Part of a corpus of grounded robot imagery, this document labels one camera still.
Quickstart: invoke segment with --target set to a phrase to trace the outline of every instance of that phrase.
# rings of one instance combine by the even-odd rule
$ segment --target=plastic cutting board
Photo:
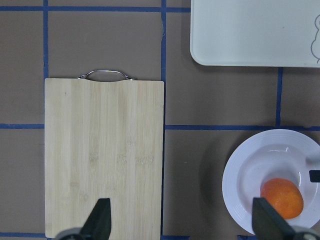
[[[320,66],[320,1],[192,0],[190,52],[207,66]]]

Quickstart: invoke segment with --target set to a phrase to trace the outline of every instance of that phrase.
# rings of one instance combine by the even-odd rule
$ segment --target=mandarin orange
[[[260,190],[260,197],[265,198],[284,219],[297,217],[304,208],[299,189],[292,181],[284,178],[267,181]]]

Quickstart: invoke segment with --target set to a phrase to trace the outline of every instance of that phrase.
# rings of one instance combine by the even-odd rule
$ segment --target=bamboo cutting board
[[[45,235],[110,198],[110,240],[159,240],[164,83],[45,80]]]

